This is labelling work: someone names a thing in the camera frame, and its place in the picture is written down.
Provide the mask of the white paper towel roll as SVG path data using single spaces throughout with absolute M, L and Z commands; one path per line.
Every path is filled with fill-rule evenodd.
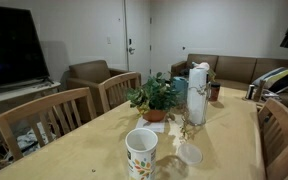
M 207 71 L 203 68 L 190 70 L 187 106 L 189 109 L 189 120 L 194 125 L 201 125 L 204 121 L 206 77 Z

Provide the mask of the dried twig with berries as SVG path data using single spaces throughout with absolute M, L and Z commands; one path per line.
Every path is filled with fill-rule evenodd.
M 203 121 L 203 123 L 201 125 L 204 125 L 206 123 L 206 111 L 207 111 L 208 98 L 209 98 L 209 87 L 207 85 L 206 85 L 205 91 L 206 91 L 206 100 L 205 100 L 205 107 L 204 107 L 204 121 Z M 189 139 L 189 137 L 190 137 L 190 133 L 189 133 L 189 130 L 187 129 L 187 127 L 189 125 L 191 125 L 191 126 L 201 126 L 201 125 L 194 125 L 194 124 L 192 124 L 190 122 L 190 120 L 189 120 L 189 109 L 188 109 L 187 103 L 182 109 L 181 120 L 182 120 L 182 126 L 180 128 L 180 132 L 182 134 L 182 138 L 185 141 L 187 141 Z

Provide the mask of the wooden chair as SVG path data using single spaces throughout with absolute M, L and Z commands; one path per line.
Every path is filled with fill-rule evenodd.
M 25 121 L 33 130 L 37 143 L 46 145 L 38 124 L 48 142 L 82 126 L 97 117 L 92 95 L 88 87 L 54 93 L 30 101 L 0 114 L 0 133 L 12 154 L 12 160 L 24 157 L 11 127 Z
M 139 73 L 128 72 L 105 80 L 98 85 L 104 112 L 127 101 L 129 89 L 136 89 L 140 85 Z
M 267 180 L 288 176 L 288 108 L 268 99 L 258 112 L 261 145 Z

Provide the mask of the black flat screen television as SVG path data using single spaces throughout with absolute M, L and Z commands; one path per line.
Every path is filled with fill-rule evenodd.
M 48 77 L 31 11 L 0 7 L 0 86 Z

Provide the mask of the white paper napkin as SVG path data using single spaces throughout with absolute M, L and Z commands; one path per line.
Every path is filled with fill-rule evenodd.
M 137 128 L 147 128 L 157 133 L 163 133 L 165 128 L 165 121 L 149 122 L 143 117 L 140 117 L 136 124 Z

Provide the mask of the brown jar black lid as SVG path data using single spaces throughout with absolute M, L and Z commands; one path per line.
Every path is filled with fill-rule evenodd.
M 211 83 L 211 95 L 209 98 L 210 101 L 217 101 L 218 100 L 220 86 L 221 86 L 221 84 L 218 82 L 212 82 Z

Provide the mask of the white door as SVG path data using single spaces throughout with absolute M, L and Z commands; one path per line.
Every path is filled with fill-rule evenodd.
M 124 0 L 127 62 L 130 71 L 141 74 L 144 84 L 150 75 L 150 0 Z

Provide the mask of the wooden chair right side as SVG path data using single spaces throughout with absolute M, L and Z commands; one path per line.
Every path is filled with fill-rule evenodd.
M 288 108 L 268 99 L 258 112 L 261 145 L 267 180 L 288 176 Z

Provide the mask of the striped cushion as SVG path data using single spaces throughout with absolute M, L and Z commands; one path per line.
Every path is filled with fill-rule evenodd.
M 264 80 L 264 88 L 276 94 L 288 92 L 288 68 L 279 67 L 267 72 L 253 81 L 253 85 L 258 86 Z

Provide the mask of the brown sofa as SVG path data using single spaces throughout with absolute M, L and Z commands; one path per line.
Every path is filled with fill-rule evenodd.
M 272 70 L 280 67 L 288 69 L 288 59 L 189 54 L 186 60 L 171 66 L 171 76 L 183 76 L 185 71 L 192 68 L 193 62 L 208 63 L 216 73 L 216 81 L 223 87 L 239 90 L 247 90 L 256 79 Z M 279 97 L 288 107 L 288 90 L 281 92 Z

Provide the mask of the white tv stand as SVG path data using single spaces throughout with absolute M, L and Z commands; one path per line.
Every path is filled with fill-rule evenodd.
M 20 88 L 20 89 L 3 92 L 3 93 L 0 93 L 0 102 L 13 99 L 13 98 L 18 98 L 24 95 L 29 95 L 32 93 L 38 93 L 38 92 L 42 92 L 45 90 L 54 89 L 54 88 L 59 87 L 60 85 L 61 83 L 56 82 L 56 81 L 53 81 L 52 83 L 44 82 L 44 83 L 27 86 L 27 87 Z

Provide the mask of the wooden chair near left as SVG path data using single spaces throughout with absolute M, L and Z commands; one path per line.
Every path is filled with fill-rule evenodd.
M 25 121 L 33 130 L 37 143 L 46 145 L 38 124 L 48 142 L 82 126 L 97 117 L 92 95 L 88 87 L 54 93 L 30 101 L 0 114 L 0 133 L 12 154 L 12 160 L 24 157 L 11 127 Z

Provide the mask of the white floral paper cup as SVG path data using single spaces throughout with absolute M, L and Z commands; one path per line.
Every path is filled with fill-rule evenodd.
M 126 138 L 129 180 L 155 180 L 158 136 L 147 128 L 131 130 Z

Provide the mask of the wooden chair far left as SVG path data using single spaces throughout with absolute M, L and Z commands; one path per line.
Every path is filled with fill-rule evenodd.
M 127 101 L 129 89 L 136 89 L 140 85 L 139 73 L 128 72 L 105 80 L 98 85 L 104 112 Z

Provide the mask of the potted green plant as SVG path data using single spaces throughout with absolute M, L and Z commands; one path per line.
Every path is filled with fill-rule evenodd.
M 130 107 L 136 108 L 148 122 L 162 121 L 178 105 L 178 96 L 179 91 L 173 86 L 173 80 L 165 79 L 161 72 L 150 76 L 144 85 L 128 89 L 126 94 Z

